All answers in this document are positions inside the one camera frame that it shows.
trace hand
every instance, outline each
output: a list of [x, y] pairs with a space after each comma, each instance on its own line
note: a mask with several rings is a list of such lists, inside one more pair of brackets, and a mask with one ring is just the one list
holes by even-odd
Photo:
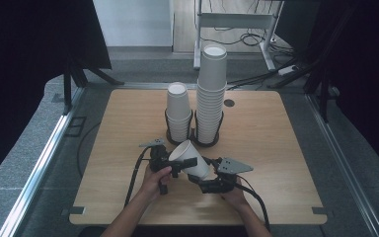
[[154, 173], [150, 170], [150, 166], [146, 166], [144, 180], [139, 193], [144, 195], [149, 201], [153, 201], [160, 195], [159, 181], [162, 185], [167, 185], [171, 180], [171, 166], [165, 167], [162, 170]]
[[[241, 179], [239, 177], [237, 178], [236, 182], [241, 185]], [[242, 205], [248, 204], [243, 191], [236, 187], [232, 191], [220, 195], [236, 210], [239, 210]]]

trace person's right hand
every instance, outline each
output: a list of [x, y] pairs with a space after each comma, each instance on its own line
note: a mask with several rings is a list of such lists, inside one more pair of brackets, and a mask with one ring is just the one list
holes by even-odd
[[[238, 177], [236, 181], [239, 185], [241, 185], [241, 179]], [[225, 199], [233, 208], [239, 210], [239, 208], [248, 202], [245, 199], [243, 191], [238, 188], [234, 188], [232, 191], [227, 192], [225, 194], [220, 194], [223, 199]]]

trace white cup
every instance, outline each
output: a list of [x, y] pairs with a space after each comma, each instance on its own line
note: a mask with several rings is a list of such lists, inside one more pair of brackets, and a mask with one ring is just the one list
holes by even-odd
[[166, 114], [169, 119], [174, 120], [186, 119], [190, 115], [190, 99], [186, 84], [169, 84]]
[[220, 44], [209, 44], [204, 48], [199, 67], [198, 85], [216, 91], [226, 86], [227, 52]]
[[189, 158], [196, 157], [197, 165], [194, 167], [184, 169], [184, 172], [190, 175], [205, 179], [208, 176], [208, 165], [205, 163], [202, 156], [198, 153], [190, 140], [181, 143], [169, 156], [170, 161], [184, 161]]

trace white wall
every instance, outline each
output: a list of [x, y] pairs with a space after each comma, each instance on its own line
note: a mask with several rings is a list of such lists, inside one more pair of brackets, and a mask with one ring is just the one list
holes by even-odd
[[107, 46], [171, 46], [172, 1], [94, 0]]

